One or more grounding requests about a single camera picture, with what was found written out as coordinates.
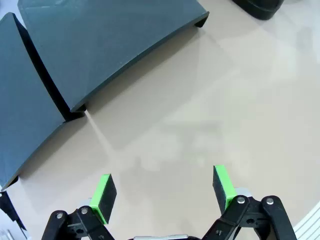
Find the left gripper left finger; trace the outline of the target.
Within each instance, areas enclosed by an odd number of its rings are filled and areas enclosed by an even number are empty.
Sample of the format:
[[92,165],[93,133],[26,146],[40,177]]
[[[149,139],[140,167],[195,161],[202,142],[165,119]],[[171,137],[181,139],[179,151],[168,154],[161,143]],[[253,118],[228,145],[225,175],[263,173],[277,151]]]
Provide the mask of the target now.
[[44,229],[43,240],[112,240],[105,227],[109,223],[117,190],[111,174],[101,176],[88,205],[68,214],[64,210],[51,213]]

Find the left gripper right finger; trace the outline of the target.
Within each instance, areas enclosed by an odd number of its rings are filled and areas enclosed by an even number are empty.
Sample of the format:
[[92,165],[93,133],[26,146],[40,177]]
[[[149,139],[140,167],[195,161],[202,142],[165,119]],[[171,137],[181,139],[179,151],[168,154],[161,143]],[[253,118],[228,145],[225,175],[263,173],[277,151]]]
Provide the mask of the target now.
[[224,165],[213,166],[212,186],[221,212],[203,240],[234,240],[242,228],[260,240],[295,240],[296,234],[281,199],[268,195],[258,201],[237,192]]

